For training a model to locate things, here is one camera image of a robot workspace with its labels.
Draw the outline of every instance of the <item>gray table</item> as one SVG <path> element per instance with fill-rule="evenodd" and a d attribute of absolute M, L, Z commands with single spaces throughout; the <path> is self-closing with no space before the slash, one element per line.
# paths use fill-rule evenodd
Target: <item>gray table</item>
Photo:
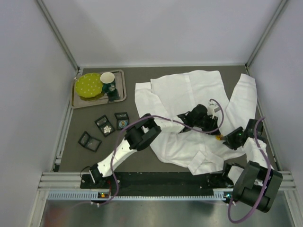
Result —
<path fill-rule="evenodd" d="M 115 112 L 128 112 L 130 121 L 139 119 L 139 115 L 134 103 L 134 89 L 136 83 L 149 82 L 150 79 L 156 79 L 164 75 L 175 73 L 184 73 L 194 70 L 213 71 L 218 70 L 222 76 L 225 92 L 228 98 L 237 84 L 241 73 L 246 73 L 244 66 L 214 66 L 214 67 L 151 67 L 151 68 L 121 68 L 125 73 L 125 83 L 127 98 L 125 101 L 109 103 L 92 107 L 75 109 L 72 114 L 71 124 L 68 131 L 65 148 L 60 165 L 60 172 L 79 172 L 86 166 L 103 160 L 110 154 L 114 148 L 115 140 L 120 131 L 115 131 L 108 137 L 104 137 L 99 131 L 94 121 L 106 114 L 109 121 L 115 126 Z M 85 69 L 83 74 L 89 72 L 101 72 L 116 69 Z M 102 144 L 96 153 L 81 147 L 77 142 L 82 133 L 87 131 L 91 136 L 102 140 Z M 269 146 L 267 153 L 272 165 L 275 166 L 272 153 Z M 228 160 L 228 162 L 237 162 L 241 165 L 246 164 L 245 156 Z M 174 164 L 162 163 L 158 160 L 150 147 L 136 152 L 123 162 L 117 169 L 118 172 L 188 172 Z"/>

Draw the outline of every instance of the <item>silver tray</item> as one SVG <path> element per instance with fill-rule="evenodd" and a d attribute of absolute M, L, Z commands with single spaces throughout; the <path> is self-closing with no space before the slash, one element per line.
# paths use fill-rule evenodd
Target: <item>silver tray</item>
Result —
<path fill-rule="evenodd" d="M 80 97 L 77 92 L 75 92 L 75 82 L 81 76 L 77 76 L 72 81 L 71 88 L 71 107 L 73 109 L 88 107 L 93 105 L 102 105 L 107 103 L 122 102 L 126 99 L 126 88 L 124 72 L 122 70 L 112 70 L 109 71 L 115 75 L 116 81 L 116 91 L 108 96 L 108 94 L 100 94 L 93 98 L 83 98 Z"/>

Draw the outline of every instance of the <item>purple cable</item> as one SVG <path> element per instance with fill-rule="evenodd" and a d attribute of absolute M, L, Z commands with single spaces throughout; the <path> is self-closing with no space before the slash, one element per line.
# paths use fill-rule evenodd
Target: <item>purple cable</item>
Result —
<path fill-rule="evenodd" d="M 260 119 L 257 121 L 257 123 L 256 123 L 256 125 L 255 125 L 255 128 L 254 128 L 255 141 L 256 141 L 257 147 L 258 147 L 259 149 L 261 148 L 261 146 L 260 146 L 260 144 L 259 144 L 259 142 L 258 142 L 258 138 L 257 138 L 257 126 L 258 126 L 258 124 L 259 124 L 261 121 L 263 121 L 264 119 L 265 119 L 265 117 L 260 118 Z M 261 201 L 261 199 L 262 199 L 262 196 L 263 196 L 263 194 L 264 194 L 264 191 L 265 191 L 265 189 L 266 189 L 266 185 L 267 185 L 267 182 L 268 182 L 268 180 L 269 180 L 269 175 L 270 175 L 271 167 L 270 167 L 270 161 L 269 161 L 267 155 L 265 154 L 264 150 L 260 149 L 260 151 L 261 151 L 261 153 L 262 153 L 262 155 L 263 155 L 263 157 L 264 157 L 264 159 L 265 159 L 265 161 L 266 161 L 266 163 L 267 163 L 267 173 L 266 173 L 266 176 L 265 176 L 265 179 L 264 179 L 264 182 L 263 182 L 263 186 L 262 186 L 261 191 L 260 191 L 260 194 L 259 194 L 259 196 L 258 196 L 258 198 L 257 198 L 257 200 L 256 200 L 256 202 L 255 202 L 255 204 L 254 204 L 253 207 L 251 208 L 251 210 L 250 210 L 244 217 L 242 217 L 241 219 L 236 220 L 236 221 L 235 221 L 235 220 L 232 220 L 232 218 L 231 218 L 231 207 L 232 207 L 232 201 L 233 201 L 233 199 L 232 199 L 232 197 L 231 197 L 231 200 L 230 200 L 229 205 L 228 205 L 227 216 L 228 216 L 229 221 L 231 221 L 231 222 L 234 223 L 234 224 L 239 224 L 239 223 L 241 223 L 241 222 L 247 220 L 247 219 L 253 214 L 253 212 L 255 212 L 255 210 L 257 209 L 257 207 L 258 207 L 258 205 L 259 205 L 259 203 L 260 203 L 260 201 Z"/>
<path fill-rule="evenodd" d="M 216 102 L 217 105 L 219 106 L 220 110 L 221 110 L 222 120 L 221 120 L 221 123 L 219 124 L 218 128 L 216 128 L 214 130 L 211 130 L 211 131 L 202 131 L 202 130 L 194 129 L 194 128 L 192 128 L 192 127 L 190 127 L 190 126 L 188 126 L 188 125 L 186 125 L 186 124 L 184 124 L 182 122 L 178 122 L 178 121 L 175 121 L 175 120 L 173 120 L 173 122 L 181 124 L 181 125 L 183 125 L 186 128 L 189 128 L 189 129 L 191 129 L 193 131 L 197 131 L 197 132 L 200 132 L 200 133 L 212 133 L 212 132 L 215 132 L 215 131 L 219 130 L 219 128 L 222 126 L 223 121 L 224 121 L 224 112 L 223 112 L 223 109 L 222 109 L 221 105 L 218 103 L 218 101 L 216 101 L 216 100 L 214 100 L 212 98 L 209 101 Z M 113 196 L 111 196 L 107 201 L 105 201 L 104 203 L 100 203 L 100 206 L 106 205 L 109 202 L 111 202 L 118 195 L 118 193 L 119 193 L 119 183 L 118 183 L 117 177 L 116 177 L 114 169 L 113 169 L 113 162 L 114 162 L 114 158 L 115 158 L 115 155 L 116 155 L 116 152 L 117 152 L 117 147 L 119 146 L 119 141 L 120 141 L 120 139 L 122 137 L 123 132 L 126 131 L 128 128 L 132 127 L 133 125 L 137 124 L 138 122 L 144 121 L 144 120 L 149 119 L 149 118 L 160 118 L 160 119 L 163 119 L 163 120 L 166 120 L 166 121 L 169 121 L 169 122 L 171 121 L 171 119 L 169 119 L 169 118 L 161 117 L 161 116 L 158 116 L 158 115 L 151 115 L 151 116 L 146 116 L 146 117 L 140 118 L 139 120 L 137 120 L 137 121 L 135 121 L 135 122 L 127 125 L 125 128 L 123 128 L 120 131 L 120 133 L 118 135 L 118 138 L 116 140 L 116 143 L 115 143 L 115 148 L 114 148 L 114 152 L 113 152 L 112 158 L 110 160 L 110 170 L 113 173 L 113 177 L 114 177 L 114 180 L 115 180 L 115 183 L 116 183 L 117 190 L 116 190 L 115 194 Z M 58 219 L 60 219 L 66 212 L 68 212 L 71 209 L 75 208 L 76 206 L 84 204 L 84 203 L 90 203 L 90 202 L 85 201 L 85 202 L 80 202 L 80 203 L 75 204 L 71 208 L 69 208 L 66 211 L 64 211 L 64 213 L 61 214 L 58 218 L 56 218 L 55 221 L 57 221 Z"/>

